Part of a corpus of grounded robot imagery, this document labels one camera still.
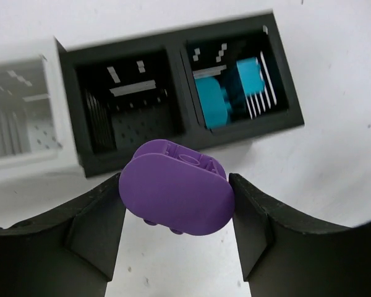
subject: white bin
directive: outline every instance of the white bin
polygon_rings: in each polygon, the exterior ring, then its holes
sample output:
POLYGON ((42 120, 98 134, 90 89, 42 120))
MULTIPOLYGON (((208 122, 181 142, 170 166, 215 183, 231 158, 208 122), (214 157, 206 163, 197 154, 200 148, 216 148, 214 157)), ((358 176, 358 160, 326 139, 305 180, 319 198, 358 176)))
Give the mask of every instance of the white bin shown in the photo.
POLYGON ((79 168, 54 39, 0 48, 0 182, 79 168))

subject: blue plastic block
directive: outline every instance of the blue plastic block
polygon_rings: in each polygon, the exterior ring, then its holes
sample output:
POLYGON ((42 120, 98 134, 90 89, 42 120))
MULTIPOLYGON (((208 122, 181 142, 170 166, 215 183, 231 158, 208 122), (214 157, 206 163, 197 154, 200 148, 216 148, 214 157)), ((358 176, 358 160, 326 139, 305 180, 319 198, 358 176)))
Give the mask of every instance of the blue plastic block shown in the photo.
POLYGON ((220 84, 214 77, 196 79, 200 104, 206 127, 209 129, 227 125, 228 111, 220 84))
POLYGON ((260 65, 256 58, 240 60, 236 63, 245 96, 264 91, 264 81, 260 77, 260 65))

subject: white table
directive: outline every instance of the white table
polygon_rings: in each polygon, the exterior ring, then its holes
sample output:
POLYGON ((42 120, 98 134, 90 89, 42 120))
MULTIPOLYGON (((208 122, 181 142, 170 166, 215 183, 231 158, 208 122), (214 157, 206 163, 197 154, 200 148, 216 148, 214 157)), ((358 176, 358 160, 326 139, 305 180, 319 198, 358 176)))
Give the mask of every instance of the white table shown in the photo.
MULTIPOLYGON (((371 1, 301 2, 2 0, 0 44, 55 35, 80 46, 273 7, 305 127, 207 153, 301 211, 354 226, 371 220, 371 1)), ((58 173, 0 187, 0 226, 102 180, 58 173)), ((176 236, 128 213, 106 295, 250 296, 241 281, 232 223, 211 236, 176 236)))

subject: purple knob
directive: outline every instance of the purple knob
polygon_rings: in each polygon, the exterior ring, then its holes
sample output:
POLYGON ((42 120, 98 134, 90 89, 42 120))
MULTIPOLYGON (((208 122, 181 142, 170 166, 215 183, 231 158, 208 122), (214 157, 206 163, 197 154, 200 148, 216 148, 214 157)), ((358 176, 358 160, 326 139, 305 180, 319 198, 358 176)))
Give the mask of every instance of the purple knob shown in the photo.
POLYGON ((135 152, 119 178, 125 206, 149 225, 176 234, 208 235, 234 213, 234 193, 212 157, 168 140, 153 140, 135 152))

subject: purple plastic block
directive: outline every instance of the purple plastic block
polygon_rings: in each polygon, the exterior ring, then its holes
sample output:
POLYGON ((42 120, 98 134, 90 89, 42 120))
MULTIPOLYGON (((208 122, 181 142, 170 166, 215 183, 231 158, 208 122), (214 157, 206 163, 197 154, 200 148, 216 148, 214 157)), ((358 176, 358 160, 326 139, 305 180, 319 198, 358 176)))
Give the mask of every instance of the purple plastic block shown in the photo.
POLYGON ((212 157, 168 140, 135 152, 119 178, 125 206, 149 225, 175 234, 208 235, 234 213, 234 193, 224 168, 212 157))

